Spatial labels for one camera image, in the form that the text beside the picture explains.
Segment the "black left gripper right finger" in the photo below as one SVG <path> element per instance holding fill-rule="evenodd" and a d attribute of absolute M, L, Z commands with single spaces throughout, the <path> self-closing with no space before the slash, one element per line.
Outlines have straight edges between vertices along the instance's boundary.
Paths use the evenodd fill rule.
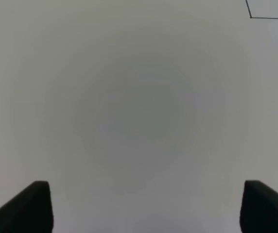
<path fill-rule="evenodd" d="M 278 233 L 278 192 L 260 181 L 245 181 L 240 228 L 243 233 Z"/>

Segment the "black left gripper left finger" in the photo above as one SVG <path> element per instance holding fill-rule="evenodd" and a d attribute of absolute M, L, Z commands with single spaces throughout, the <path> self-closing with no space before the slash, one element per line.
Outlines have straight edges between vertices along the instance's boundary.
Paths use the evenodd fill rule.
<path fill-rule="evenodd" d="M 0 207 L 0 233 L 51 233 L 54 228 L 51 190 L 35 181 Z"/>

